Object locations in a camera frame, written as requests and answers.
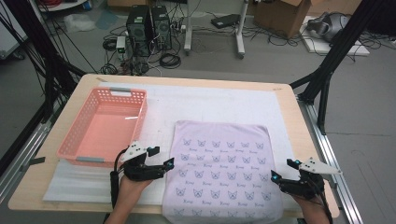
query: computer tower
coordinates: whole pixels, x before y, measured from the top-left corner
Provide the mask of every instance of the computer tower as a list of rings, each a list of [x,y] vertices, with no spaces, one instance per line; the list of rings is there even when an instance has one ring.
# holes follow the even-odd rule
[[[150,55],[149,44],[153,39],[149,7],[146,5],[134,5],[126,22],[129,38],[134,56],[148,57]]]
[[[151,8],[152,23],[154,26],[154,38],[158,50],[171,49],[170,20],[165,6]]]

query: plastic basket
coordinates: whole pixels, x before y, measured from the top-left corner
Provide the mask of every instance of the plastic basket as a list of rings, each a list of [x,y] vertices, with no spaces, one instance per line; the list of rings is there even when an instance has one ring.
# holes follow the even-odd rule
[[[112,167],[120,151],[139,138],[146,95],[143,90],[93,88],[57,156],[75,165]]]

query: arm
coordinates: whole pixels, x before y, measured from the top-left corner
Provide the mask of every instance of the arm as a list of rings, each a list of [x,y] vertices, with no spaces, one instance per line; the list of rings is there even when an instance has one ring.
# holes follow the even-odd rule
[[[329,219],[322,206],[320,198],[311,201],[293,196],[293,199],[301,206],[306,223],[308,224],[328,224]]]
[[[143,189],[151,182],[152,180],[135,182],[123,176],[120,182],[120,192],[116,206],[110,214],[110,217],[108,217],[106,224],[125,223],[125,220],[128,218],[137,201],[139,201]]]

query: wooden table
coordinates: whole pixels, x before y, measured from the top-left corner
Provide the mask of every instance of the wooden table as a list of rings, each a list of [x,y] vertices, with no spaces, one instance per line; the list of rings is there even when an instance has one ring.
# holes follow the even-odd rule
[[[304,122],[300,107],[297,104],[291,87],[287,84],[220,81],[203,79],[184,79],[166,77],[122,77],[106,75],[86,75],[78,83],[76,90],[65,106],[62,114],[52,127],[46,141],[38,151],[36,158],[45,157],[44,163],[32,165],[18,185],[13,196],[8,202],[8,207],[14,210],[36,211],[86,211],[110,212],[110,203],[55,203],[44,202],[42,198],[47,191],[59,159],[56,151],[62,143],[83,105],[92,87],[101,82],[136,83],[149,85],[191,86],[223,89],[240,89],[254,91],[273,91],[276,94],[283,120],[290,138],[290,144],[295,158],[302,160],[309,157],[317,158],[314,143]],[[329,185],[326,185],[326,197],[333,217],[339,216],[339,210]],[[135,213],[161,214],[159,205],[138,205]],[[301,212],[285,211],[285,216],[301,217]]]

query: cloth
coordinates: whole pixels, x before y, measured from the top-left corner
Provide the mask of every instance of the cloth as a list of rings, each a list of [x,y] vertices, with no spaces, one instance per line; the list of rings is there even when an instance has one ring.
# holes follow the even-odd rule
[[[270,223],[282,217],[268,130],[182,120],[175,129],[163,215],[172,223]]]

